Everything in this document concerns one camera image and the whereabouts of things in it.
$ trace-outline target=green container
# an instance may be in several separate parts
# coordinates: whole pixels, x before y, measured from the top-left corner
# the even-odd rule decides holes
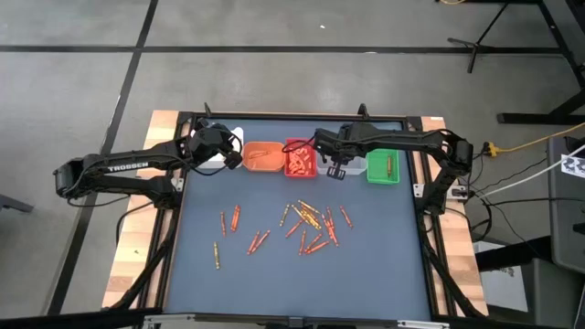
[[[388,176],[390,157],[390,176]],[[373,184],[393,185],[400,183],[399,152],[397,150],[375,150],[367,154],[367,181]]]

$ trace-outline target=dark blue mat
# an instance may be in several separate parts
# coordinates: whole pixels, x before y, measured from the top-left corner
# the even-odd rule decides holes
[[[337,131],[342,122],[221,120],[244,130],[245,142],[310,137],[315,128]],[[399,123],[378,128],[401,129]],[[332,318],[430,320],[420,243],[406,156],[400,157],[400,184],[369,184],[366,172],[344,181],[319,175],[291,179],[280,173],[251,173],[242,167],[212,177],[189,174],[178,228],[166,313],[224,313]],[[334,210],[340,247],[298,256],[302,230],[284,235],[298,221],[291,210],[279,227],[287,202],[304,199]],[[235,205],[239,229],[229,231]],[[350,229],[339,211],[346,208]],[[219,212],[226,212],[222,238]],[[317,232],[307,229],[307,240]],[[271,234],[246,255],[256,233]],[[217,241],[221,270],[215,268]]]

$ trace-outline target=wooden table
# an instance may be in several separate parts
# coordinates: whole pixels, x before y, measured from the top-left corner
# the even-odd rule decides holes
[[[150,148],[157,143],[173,139],[178,116],[179,111],[154,111],[146,134],[146,140],[144,141],[144,149]],[[442,118],[422,117],[421,121],[423,130],[425,131],[445,128],[445,123]],[[188,128],[183,129],[182,133],[183,135],[187,134]],[[441,168],[432,157],[428,156],[428,158],[431,175],[434,178],[440,172]],[[423,182],[423,169],[419,153],[414,153],[414,163],[417,178],[420,182]],[[138,170],[137,173],[142,178],[150,178],[163,174],[164,172],[150,168]],[[144,196],[132,196],[128,209],[138,207],[148,201]],[[447,207],[464,212],[463,205],[455,201],[447,201]],[[170,210],[165,212],[165,221],[161,232],[162,236],[166,233],[165,229],[171,213],[172,211]],[[110,279],[102,302],[104,307],[117,302],[123,293],[130,288],[144,268],[154,233],[155,216],[156,209],[150,206],[132,213],[124,220],[120,242],[114,256]],[[425,221],[427,226],[429,226],[430,218],[425,218]],[[465,296],[471,300],[475,308],[487,314],[484,290],[480,281],[479,271],[477,270],[466,219],[457,213],[447,211],[444,215],[440,216],[440,222],[443,237],[442,242],[449,265],[449,272]],[[430,239],[434,246],[435,241],[431,233]],[[146,306],[154,306],[154,297],[158,289],[159,275],[160,265],[151,279]],[[445,300],[443,285],[439,275],[434,270],[433,283],[437,295],[439,313],[447,314],[447,302]],[[458,307],[457,311],[460,316],[463,316],[463,313]]]

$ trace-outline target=concrete floor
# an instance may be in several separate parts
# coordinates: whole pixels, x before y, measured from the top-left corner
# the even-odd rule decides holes
[[[7,0],[0,44],[133,45],[147,0]],[[562,1],[548,1],[579,60],[585,37]],[[161,0],[147,45],[440,46],[476,39],[497,5],[437,5],[431,0]],[[553,46],[535,7],[514,5],[485,40],[497,46]],[[54,193],[51,172],[71,157],[98,152],[130,54],[0,53],[0,193],[36,206],[0,212],[0,317],[43,312],[76,209]],[[506,126],[500,111],[546,112],[578,90],[563,58],[372,54],[144,54],[114,152],[142,147],[156,109],[443,116],[476,147],[512,146],[562,127]],[[544,145],[484,161],[485,186],[544,157]],[[544,196],[546,178],[494,197]],[[125,204],[98,208],[63,311],[100,308]],[[546,204],[503,207],[526,239],[549,232]],[[472,222],[484,219],[477,202]],[[518,239],[495,213],[493,238]]]

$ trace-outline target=yellow cable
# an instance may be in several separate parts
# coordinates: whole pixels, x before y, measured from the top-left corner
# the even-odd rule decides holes
[[[582,126],[585,126],[585,122],[584,123],[581,123],[581,124],[578,124],[578,125],[576,125],[576,126],[574,126],[572,128],[569,128],[566,131],[562,131],[562,132],[558,132],[558,133],[553,133],[553,134],[551,134],[549,136],[545,136],[545,137],[539,138],[539,139],[537,139],[535,141],[532,141],[530,143],[525,143],[525,144],[522,144],[522,145],[519,145],[519,146],[516,146],[516,147],[513,147],[513,148],[509,148],[509,149],[499,148],[499,147],[495,146],[494,143],[490,142],[490,143],[488,143],[489,146],[488,146],[488,151],[487,152],[489,153],[490,156],[496,157],[498,153],[509,153],[509,152],[518,151],[518,150],[521,150],[521,149],[523,149],[525,147],[534,145],[536,143],[545,142],[549,138],[557,137],[557,136],[560,136],[560,135],[564,135],[566,133],[570,133],[570,132],[572,132],[572,131],[574,131],[576,129],[579,129]]]
[[[467,1],[467,0],[457,0],[457,1],[453,1],[453,2],[450,2],[447,0],[441,0],[441,2],[446,4],[446,5],[458,5],[458,4],[464,3],[465,1]]]

